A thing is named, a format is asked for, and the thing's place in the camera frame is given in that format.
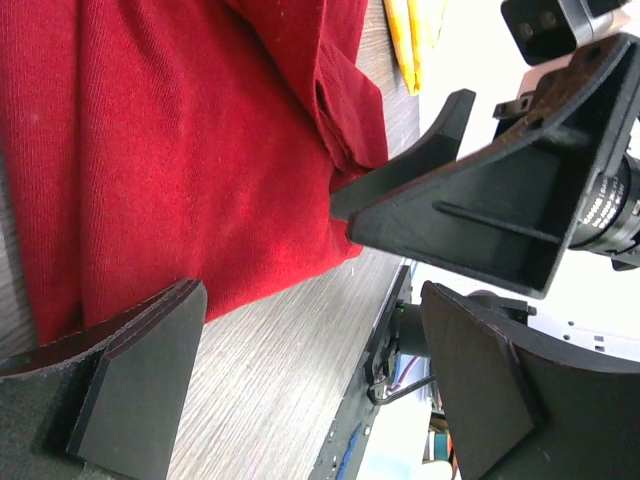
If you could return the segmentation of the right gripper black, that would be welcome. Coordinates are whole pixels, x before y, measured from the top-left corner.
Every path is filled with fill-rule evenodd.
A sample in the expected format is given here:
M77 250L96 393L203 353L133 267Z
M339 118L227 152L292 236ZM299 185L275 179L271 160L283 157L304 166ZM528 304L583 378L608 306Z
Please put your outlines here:
M515 153L478 153L357 211L351 240L542 299L566 249L639 257L639 40L617 34L545 74L503 120Z

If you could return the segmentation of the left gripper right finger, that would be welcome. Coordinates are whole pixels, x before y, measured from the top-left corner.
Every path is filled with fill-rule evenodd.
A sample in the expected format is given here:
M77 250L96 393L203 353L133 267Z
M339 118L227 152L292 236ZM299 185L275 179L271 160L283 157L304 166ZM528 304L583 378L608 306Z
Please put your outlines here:
M639 365L427 282L422 321L465 479L636 479Z

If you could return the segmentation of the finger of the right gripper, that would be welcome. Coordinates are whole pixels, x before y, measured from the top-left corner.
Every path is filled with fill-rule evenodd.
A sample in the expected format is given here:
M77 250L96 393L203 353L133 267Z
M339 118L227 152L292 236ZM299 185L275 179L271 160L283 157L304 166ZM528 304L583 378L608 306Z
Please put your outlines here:
M403 185L457 159L476 93L451 93L431 127L412 146L385 165L334 192L330 216L347 220Z

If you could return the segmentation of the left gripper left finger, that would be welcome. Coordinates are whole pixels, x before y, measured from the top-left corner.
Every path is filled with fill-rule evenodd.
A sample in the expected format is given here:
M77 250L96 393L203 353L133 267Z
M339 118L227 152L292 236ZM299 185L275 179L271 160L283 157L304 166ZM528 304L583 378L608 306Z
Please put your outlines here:
M182 279L2 359L2 478L166 478L206 308L203 283Z

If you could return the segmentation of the red t-shirt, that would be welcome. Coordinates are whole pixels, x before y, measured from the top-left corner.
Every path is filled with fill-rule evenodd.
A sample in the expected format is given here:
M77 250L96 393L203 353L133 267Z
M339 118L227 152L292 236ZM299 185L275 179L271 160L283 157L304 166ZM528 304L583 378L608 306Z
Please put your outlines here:
M357 256L388 158L363 1L5 1L1 146L47 344L175 281L215 319Z

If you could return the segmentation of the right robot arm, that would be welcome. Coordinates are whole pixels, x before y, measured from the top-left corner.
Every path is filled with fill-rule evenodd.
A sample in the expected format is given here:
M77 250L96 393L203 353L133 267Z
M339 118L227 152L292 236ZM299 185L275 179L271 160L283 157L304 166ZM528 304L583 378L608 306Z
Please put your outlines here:
M332 195L350 240L536 299L569 250L637 268L638 39L580 48L499 104L492 142L461 156L475 98L451 93L414 145Z

